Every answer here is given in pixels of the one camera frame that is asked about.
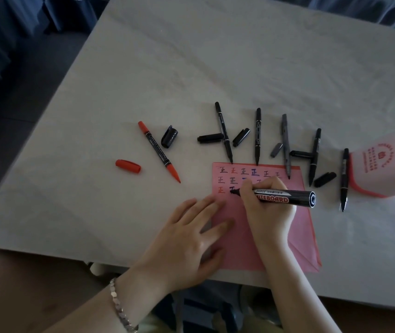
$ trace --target bracelet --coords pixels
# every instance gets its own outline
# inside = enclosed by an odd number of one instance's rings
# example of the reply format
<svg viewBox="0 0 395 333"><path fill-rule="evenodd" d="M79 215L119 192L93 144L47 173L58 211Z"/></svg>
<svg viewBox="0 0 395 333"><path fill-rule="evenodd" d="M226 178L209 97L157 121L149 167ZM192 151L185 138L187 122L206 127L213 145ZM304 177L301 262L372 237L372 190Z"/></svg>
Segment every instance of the bracelet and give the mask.
<svg viewBox="0 0 395 333"><path fill-rule="evenodd" d="M120 322L122 323L123 327L128 333L137 333L139 330L139 325L133 327L130 323L128 318L126 317L125 313L123 313L123 308L120 305L120 301L117 298L116 288L115 288L116 278L113 278L110 281L110 291L111 296L113 297L114 306L116 307L117 315L119 316Z"/></svg>

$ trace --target table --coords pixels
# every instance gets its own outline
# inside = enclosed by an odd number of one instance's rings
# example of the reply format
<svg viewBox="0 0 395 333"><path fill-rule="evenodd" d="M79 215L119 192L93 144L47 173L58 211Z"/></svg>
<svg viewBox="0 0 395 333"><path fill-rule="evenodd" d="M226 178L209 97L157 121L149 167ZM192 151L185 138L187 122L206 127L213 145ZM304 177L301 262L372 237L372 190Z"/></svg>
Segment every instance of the table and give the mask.
<svg viewBox="0 0 395 333"><path fill-rule="evenodd" d="M322 128L318 176L339 172L342 149L395 130L395 30L270 0L111 0L0 187L0 248L128 266L186 198L211 191L221 144L219 101L231 138L262 108L261 163L287 113L292 149ZM143 120L182 179L165 170ZM254 160L253 138L234 149ZM142 165L139 175L114 166ZM305 173L306 161L293 161ZM395 307L395 198L316 190L312 210L323 268L317 294ZM267 285L265 275L216 280Z"/></svg>

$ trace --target paper sheet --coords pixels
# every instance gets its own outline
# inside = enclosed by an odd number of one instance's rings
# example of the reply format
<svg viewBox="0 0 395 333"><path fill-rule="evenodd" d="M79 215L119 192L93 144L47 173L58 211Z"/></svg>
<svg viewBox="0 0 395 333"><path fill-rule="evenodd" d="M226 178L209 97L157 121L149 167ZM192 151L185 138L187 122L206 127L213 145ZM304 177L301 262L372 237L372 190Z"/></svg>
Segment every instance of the paper sheet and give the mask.
<svg viewBox="0 0 395 333"><path fill-rule="evenodd" d="M226 206L212 218L214 225L232 217L236 224L213 249L227 250L222 268L232 270L264 270L247 221L241 198L231 194L231 189L240 188L242 180L260 182L271 176L278 176L289 190L305 190L299 166L292 166L291 180L285 174L284 166L250 165L240 163L213 162L212 192L217 198L227 200ZM311 222L310 209L297 207L296 215L288 234L291 251L304 272L318 272L321 264L315 231Z"/></svg>

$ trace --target hand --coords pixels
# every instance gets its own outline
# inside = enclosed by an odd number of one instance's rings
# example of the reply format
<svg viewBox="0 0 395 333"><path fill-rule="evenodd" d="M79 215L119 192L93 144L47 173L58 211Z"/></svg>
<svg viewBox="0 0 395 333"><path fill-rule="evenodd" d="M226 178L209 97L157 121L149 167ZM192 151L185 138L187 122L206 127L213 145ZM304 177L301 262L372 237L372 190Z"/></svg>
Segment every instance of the hand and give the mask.
<svg viewBox="0 0 395 333"><path fill-rule="evenodd" d="M285 203L263 203L253 193L253 189L280 189L287 187L277 177L266 179L252 185L250 180L244 180L240 188L240 196L247 211L248 223L253 234L256 246L261 252L262 247L270 246L280 248L288 245L288 231L296 213L296 206Z"/></svg>
<svg viewBox="0 0 395 333"><path fill-rule="evenodd" d="M134 268L159 282L166 294L200 284L222 264L224 250L217 250L201 263L204 252L234 225L227 220L201 233L210 218L225 205L213 195L195 198L178 206Z"/></svg>

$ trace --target finger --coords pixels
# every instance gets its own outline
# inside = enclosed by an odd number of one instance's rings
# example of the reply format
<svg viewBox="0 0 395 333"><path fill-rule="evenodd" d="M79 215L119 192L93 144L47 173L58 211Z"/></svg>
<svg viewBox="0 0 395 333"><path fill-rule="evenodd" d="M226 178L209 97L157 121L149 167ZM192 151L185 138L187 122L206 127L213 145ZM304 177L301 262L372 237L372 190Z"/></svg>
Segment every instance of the finger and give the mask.
<svg viewBox="0 0 395 333"><path fill-rule="evenodd" d="M194 220L190 222L190 225L198 232L207 224L211 217L214 216L227 202L225 200L214 201L212 204L202 210Z"/></svg>
<svg viewBox="0 0 395 333"><path fill-rule="evenodd" d="M240 188L240 197L244 202L245 209L247 212L249 210L254 210L260 207L260 202L256 195L253 193L253 184L249 179L245 179L242 187Z"/></svg>
<svg viewBox="0 0 395 333"><path fill-rule="evenodd" d="M234 218L229 218L228 220L212 227L208 231L205 231L202 234L202 240L204 242L203 249L208 249L211 245L213 245L219 238L225 235L228 231L230 231L234 226Z"/></svg>
<svg viewBox="0 0 395 333"><path fill-rule="evenodd" d="M224 261L225 253L225 249L218 249L213 253L213 255L211 255L210 259L200 264L200 267L197 270L197 284L202 283L220 268Z"/></svg>
<svg viewBox="0 0 395 333"><path fill-rule="evenodd" d="M212 204L216 200L214 195L208 195L199 202L197 202L194 206L192 206L188 211L182 216L182 218L178 221L180 224L189 224L194 218L199 215L199 213L204 210L207 206Z"/></svg>
<svg viewBox="0 0 395 333"><path fill-rule="evenodd" d="M180 205L176 207L176 209L173 211L171 216L169 217L167 224L173 224L179 221L182 217L182 215L190 209L192 206L194 206L197 202L197 199L195 197L183 201Z"/></svg>
<svg viewBox="0 0 395 333"><path fill-rule="evenodd" d="M272 178L266 179L253 185L253 189L280 189L287 190L288 188L284 185L284 183L277 176L273 176Z"/></svg>

